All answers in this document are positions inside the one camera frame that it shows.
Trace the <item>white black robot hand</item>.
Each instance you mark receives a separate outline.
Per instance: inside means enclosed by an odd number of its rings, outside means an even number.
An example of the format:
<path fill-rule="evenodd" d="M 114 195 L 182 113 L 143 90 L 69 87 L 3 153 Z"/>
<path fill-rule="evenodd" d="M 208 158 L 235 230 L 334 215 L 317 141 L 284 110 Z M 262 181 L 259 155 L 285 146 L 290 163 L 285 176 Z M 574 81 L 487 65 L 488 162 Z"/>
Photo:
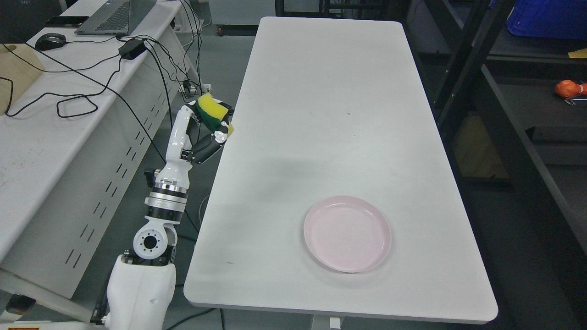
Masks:
<path fill-rule="evenodd" d="M 212 133 L 201 122 L 195 103 L 189 102 L 178 111 L 168 140 L 166 164 L 155 173 L 153 184 L 188 189 L 192 165 L 207 161 L 226 144 L 229 137 L 225 133 Z"/>

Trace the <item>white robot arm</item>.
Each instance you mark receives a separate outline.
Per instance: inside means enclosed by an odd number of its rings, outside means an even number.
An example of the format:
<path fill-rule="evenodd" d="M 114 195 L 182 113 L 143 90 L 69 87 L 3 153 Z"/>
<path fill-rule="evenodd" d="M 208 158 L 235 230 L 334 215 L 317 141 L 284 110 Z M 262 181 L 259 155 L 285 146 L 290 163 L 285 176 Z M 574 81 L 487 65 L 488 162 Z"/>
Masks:
<path fill-rule="evenodd" d="M 189 181 L 158 179 L 145 199 L 145 225 L 116 258 L 106 296 L 109 330 L 161 330 L 176 284 L 174 258 Z"/>

